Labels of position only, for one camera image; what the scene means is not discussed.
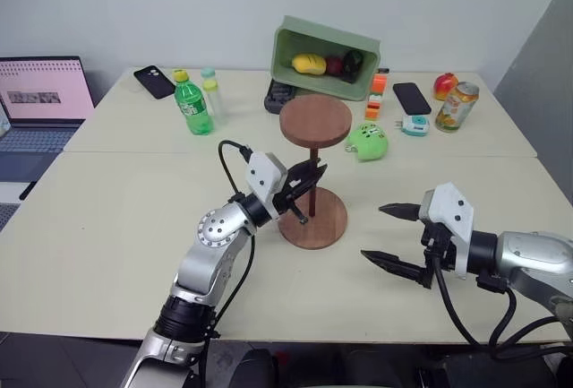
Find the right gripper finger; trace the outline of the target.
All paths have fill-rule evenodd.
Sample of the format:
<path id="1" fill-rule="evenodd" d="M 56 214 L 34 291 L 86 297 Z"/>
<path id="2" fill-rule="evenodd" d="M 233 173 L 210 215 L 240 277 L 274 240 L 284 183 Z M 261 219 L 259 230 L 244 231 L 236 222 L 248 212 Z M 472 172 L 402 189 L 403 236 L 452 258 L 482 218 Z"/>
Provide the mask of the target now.
<path id="1" fill-rule="evenodd" d="M 415 203 L 388 203 L 379 207 L 379 211 L 394 218 L 409 221 L 420 220 L 421 205 Z"/>
<path id="2" fill-rule="evenodd" d="M 432 287 L 432 268 L 401 261 L 397 255 L 382 251 L 361 250 L 361 254 L 388 273 L 413 280 L 426 289 Z"/>

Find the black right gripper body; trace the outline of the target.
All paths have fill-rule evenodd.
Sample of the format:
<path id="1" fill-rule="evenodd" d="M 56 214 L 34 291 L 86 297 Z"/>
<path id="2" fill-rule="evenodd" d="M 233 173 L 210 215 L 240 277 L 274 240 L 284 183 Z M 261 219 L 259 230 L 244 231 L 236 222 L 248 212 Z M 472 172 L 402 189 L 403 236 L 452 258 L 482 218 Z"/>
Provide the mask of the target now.
<path id="1" fill-rule="evenodd" d="M 432 287 L 434 274 L 439 270 L 453 271 L 457 256 L 456 247 L 451 242 L 453 234 L 441 223 L 427 223 L 421 243 L 425 247 L 422 286 Z"/>

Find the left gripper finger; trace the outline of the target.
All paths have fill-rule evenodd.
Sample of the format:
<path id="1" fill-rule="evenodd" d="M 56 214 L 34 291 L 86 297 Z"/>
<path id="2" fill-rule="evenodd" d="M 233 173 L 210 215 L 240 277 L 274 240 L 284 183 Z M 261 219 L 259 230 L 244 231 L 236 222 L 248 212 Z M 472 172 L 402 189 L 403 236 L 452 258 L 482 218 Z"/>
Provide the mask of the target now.
<path id="1" fill-rule="evenodd" d="M 292 178 L 321 178 L 328 168 L 326 163 L 320 164 L 320 159 L 305 160 L 291 167 Z"/>
<path id="2" fill-rule="evenodd" d="M 327 166 L 307 166 L 298 178 L 299 183 L 296 185 L 296 193 L 306 194 L 312 190 L 321 180 L 326 169 Z"/>

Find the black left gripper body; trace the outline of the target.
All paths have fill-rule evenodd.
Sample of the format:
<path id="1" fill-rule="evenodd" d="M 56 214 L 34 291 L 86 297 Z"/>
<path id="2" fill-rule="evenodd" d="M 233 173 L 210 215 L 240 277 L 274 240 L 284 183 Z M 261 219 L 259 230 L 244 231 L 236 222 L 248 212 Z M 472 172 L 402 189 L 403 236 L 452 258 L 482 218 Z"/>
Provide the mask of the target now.
<path id="1" fill-rule="evenodd" d="M 296 206 L 295 201 L 310 190 L 313 167 L 291 167 L 287 171 L 286 182 L 273 197 L 273 206 L 281 216 L 291 211 L 300 224 L 306 224 L 308 218 Z"/>

